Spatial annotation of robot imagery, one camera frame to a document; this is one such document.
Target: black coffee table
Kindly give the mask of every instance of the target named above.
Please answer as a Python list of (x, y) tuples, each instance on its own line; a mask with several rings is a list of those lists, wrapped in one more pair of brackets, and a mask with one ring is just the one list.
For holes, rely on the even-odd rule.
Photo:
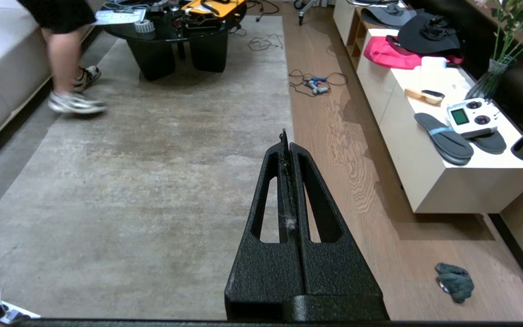
[(152, 14), (147, 12), (145, 19), (152, 21), (155, 28), (154, 33), (150, 34), (137, 33), (132, 23), (104, 25), (104, 29), (110, 35), (127, 41), (141, 72), (149, 81), (175, 71), (173, 43), (177, 44), (179, 56), (184, 59), (184, 43), (189, 42), (196, 69), (220, 73), (226, 66), (228, 32), (239, 24), (246, 11), (247, 6), (243, 2), (236, 9), (238, 16), (230, 15), (220, 25), (205, 29), (183, 28), (180, 21), (182, 10)]

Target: white remote controller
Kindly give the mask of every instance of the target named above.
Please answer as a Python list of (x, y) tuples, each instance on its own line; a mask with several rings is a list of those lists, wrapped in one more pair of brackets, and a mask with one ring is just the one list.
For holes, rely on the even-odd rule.
[(469, 139), (496, 132), (494, 116), (498, 112), (484, 99), (469, 99), (447, 107), (447, 122), (457, 134)]

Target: handheld tool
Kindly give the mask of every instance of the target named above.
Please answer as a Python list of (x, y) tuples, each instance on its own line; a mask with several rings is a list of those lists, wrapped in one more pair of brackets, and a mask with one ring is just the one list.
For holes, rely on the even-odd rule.
[(312, 94), (323, 94), (330, 91), (330, 87), (321, 87), (319, 86), (322, 83), (325, 83), (326, 79), (321, 79), (319, 77), (313, 77), (310, 80), (306, 81), (306, 86), (312, 89)]

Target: glass vase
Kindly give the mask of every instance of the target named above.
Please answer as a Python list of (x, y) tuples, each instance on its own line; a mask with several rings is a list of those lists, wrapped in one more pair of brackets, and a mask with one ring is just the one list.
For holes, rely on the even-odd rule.
[(502, 76), (510, 68), (510, 64), (489, 59), (488, 71), (479, 78), (477, 83), (467, 92), (465, 99), (492, 99), (502, 81)]

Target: white sneaker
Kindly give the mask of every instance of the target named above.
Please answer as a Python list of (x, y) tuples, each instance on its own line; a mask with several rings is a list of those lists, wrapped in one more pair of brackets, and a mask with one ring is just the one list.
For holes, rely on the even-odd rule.
[(72, 114), (97, 114), (108, 108), (106, 102), (88, 99), (81, 93), (57, 94), (54, 91), (49, 95), (48, 106), (55, 112)]
[(96, 66), (90, 66), (87, 68), (81, 67), (80, 69), (82, 70), (82, 73), (77, 79), (74, 80), (75, 92), (85, 91), (85, 89), (90, 87), (92, 83), (98, 80), (102, 75), (102, 72), (100, 72), (100, 69), (98, 69)]

